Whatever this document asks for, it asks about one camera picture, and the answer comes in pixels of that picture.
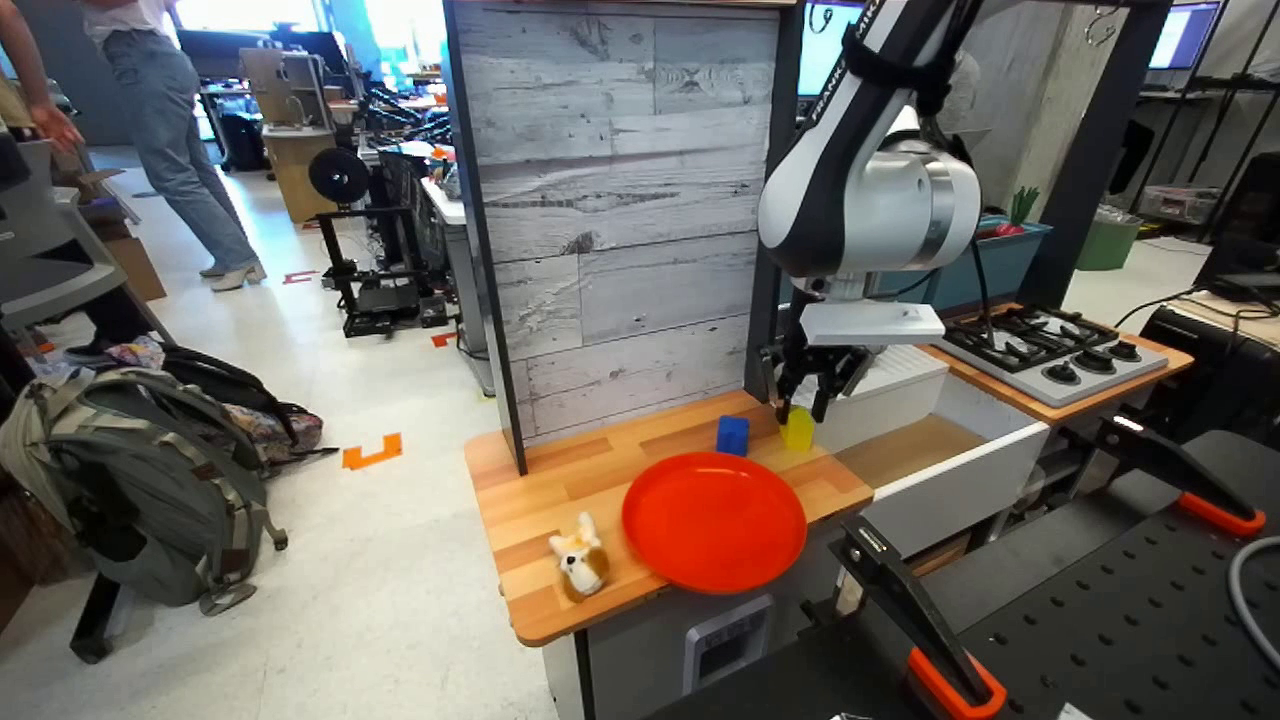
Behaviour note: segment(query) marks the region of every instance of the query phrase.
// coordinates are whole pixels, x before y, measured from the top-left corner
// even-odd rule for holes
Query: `white floor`
[[[117,652],[84,669],[66,635],[87,581],[26,596],[0,635],[0,714],[13,720],[326,720],[556,716],[540,658],[520,648],[482,551],[465,442],[497,427],[490,401],[427,332],[345,341],[330,291],[284,284],[320,273],[317,233],[295,233],[261,177],[231,177],[272,280],[211,296],[204,252],[155,195],[133,201],[140,238],[168,284],[155,306],[174,341],[261,374],[280,395],[326,422],[326,445],[377,449],[405,434],[405,458],[366,472],[313,460],[272,486],[272,513],[290,532],[264,551],[261,596],[204,622],[194,610],[124,599]],[[1066,309],[1116,319],[1124,309],[1184,289],[1200,250],[1140,244],[1124,273],[1076,277]]]

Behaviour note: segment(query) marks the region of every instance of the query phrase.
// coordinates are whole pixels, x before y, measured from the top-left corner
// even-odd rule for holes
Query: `backpack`
[[[35,382],[0,449],[95,569],[146,599],[228,611],[254,591],[261,537],[287,547],[266,513],[272,469],[211,395],[163,374]]]
[[[284,404],[266,385],[228,361],[163,345],[163,374],[179,385],[194,385],[211,401],[228,404],[231,422],[266,464],[290,464],[303,458],[326,458],[320,449],[323,422],[298,404]]]

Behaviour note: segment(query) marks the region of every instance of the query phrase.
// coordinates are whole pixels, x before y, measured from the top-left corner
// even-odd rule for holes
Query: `red plate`
[[[632,551],[666,584],[734,596],[782,577],[805,551],[805,508],[768,469],[738,458],[671,458],[622,500]]]

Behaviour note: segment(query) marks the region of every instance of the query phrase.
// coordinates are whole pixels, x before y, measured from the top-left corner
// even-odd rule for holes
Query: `chair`
[[[66,317],[109,291],[129,291],[110,252],[95,240],[73,201],[55,201],[49,180],[49,148],[0,136],[0,332],[32,354],[32,324]],[[84,260],[49,260],[77,244]],[[136,314],[163,338],[158,319],[133,291]]]

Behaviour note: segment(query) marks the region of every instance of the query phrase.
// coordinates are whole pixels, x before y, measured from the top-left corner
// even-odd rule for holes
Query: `robotic arm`
[[[817,422],[871,347],[942,338],[927,306],[861,300],[865,273],[956,260],[978,221],[978,184],[938,148],[930,115],[978,0],[878,0],[842,33],[817,123],[761,195],[761,240],[798,289],[780,395],[818,382]]]

